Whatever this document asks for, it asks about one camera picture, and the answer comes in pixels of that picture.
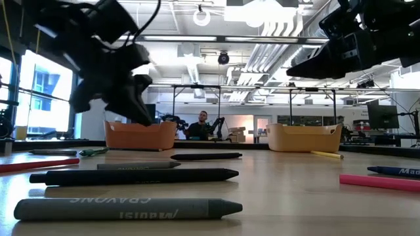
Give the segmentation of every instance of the security camera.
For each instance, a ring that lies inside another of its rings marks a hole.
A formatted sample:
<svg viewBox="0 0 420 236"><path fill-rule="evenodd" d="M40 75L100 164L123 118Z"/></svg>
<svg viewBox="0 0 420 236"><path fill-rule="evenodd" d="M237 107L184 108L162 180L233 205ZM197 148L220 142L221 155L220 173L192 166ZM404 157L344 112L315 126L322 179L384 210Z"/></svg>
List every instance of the security camera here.
<svg viewBox="0 0 420 236"><path fill-rule="evenodd" d="M229 56L227 52L220 52L219 59L217 60L220 65L226 65L229 63Z"/></svg>

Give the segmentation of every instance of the orange bin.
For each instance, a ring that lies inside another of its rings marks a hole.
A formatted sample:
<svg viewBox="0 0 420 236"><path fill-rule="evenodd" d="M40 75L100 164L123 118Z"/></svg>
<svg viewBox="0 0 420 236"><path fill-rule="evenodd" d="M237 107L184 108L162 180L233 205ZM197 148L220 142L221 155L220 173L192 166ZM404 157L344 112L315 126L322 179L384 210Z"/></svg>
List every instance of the orange bin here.
<svg viewBox="0 0 420 236"><path fill-rule="evenodd" d="M129 149L171 149L175 141L177 124L162 122L145 127L104 121L106 146Z"/></svg>
<svg viewBox="0 0 420 236"><path fill-rule="evenodd" d="M268 145L273 151L334 153L339 150L341 125L294 127L267 125Z"/></svg>

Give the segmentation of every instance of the blue crayon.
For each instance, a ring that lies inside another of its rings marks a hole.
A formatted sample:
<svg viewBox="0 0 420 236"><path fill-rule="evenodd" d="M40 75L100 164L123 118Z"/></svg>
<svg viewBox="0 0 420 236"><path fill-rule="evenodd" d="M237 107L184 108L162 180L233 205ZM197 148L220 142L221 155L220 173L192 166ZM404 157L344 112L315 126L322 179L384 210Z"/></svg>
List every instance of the blue crayon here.
<svg viewBox="0 0 420 236"><path fill-rule="evenodd" d="M381 173L381 174L420 178L420 170L412 169L412 168L368 167L367 170L374 171L376 173Z"/></svg>

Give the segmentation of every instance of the wooden table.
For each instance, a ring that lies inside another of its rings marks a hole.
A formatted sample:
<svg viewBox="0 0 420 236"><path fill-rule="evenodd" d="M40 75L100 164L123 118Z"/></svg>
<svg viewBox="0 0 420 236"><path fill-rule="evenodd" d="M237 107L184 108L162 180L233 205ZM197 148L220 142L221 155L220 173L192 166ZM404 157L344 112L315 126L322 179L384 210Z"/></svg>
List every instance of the wooden table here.
<svg viewBox="0 0 420 236"><path fill-rule="evenodd" d="M82 158L72 169L98 163L169 161L175 153L223 150L172 149L160 153L110 151ZM342 153L343 161L312 154L240 151L241 159L183 162L177 168L224 167L240 175L225 182L93 187L30 184L29 175L0 177L0 235L420 235L420 194L339 184L339 174L368 174L370 165L419 167L420 160ZM0 163L58 160L15 153ZM220 197L243 204L243 212L222 220L18 222L16 203L27 197Z"/></svg>

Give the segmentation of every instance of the pink crayon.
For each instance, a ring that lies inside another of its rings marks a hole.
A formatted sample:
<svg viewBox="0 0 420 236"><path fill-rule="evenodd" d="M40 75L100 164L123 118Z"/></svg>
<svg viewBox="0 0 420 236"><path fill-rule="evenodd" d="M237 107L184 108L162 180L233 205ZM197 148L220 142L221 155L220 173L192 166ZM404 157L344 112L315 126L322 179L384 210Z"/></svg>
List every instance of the pink crayon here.
<svg viewBox="0 0 420 236"><path fill-rule="evenodd" d="M418 180L359 176L354 174L340 174L340 184L383 187L387 189L397 189L404 191L420 191L420 181Z"/></svg>

